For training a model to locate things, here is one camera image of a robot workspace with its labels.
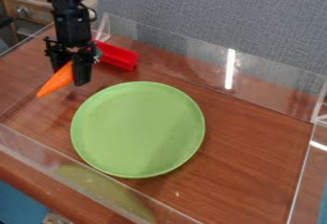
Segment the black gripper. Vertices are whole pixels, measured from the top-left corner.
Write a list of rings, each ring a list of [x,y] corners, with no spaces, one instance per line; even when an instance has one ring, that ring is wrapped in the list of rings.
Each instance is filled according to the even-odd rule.
[[[75,86],[87,84],[92,77],[92,65],[100,62],[103,56],[96,42],[65,44],[47,36],[44,44],[44,52],[49,57],[52,71],[57,72],[73,57]]]

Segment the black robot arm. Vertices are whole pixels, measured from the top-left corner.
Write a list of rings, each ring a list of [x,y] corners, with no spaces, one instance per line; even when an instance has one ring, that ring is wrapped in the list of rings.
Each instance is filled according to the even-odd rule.
[[[73,62],[73,81],[81,86],[91,81],[92,65],[99,61],[101,51],[92,40],[91,23],[97,17],[91,17],[83,0],[47,0],[52,6],[56,38],[44,38],[45,55],[49,57],[55,73],[64,65]]]

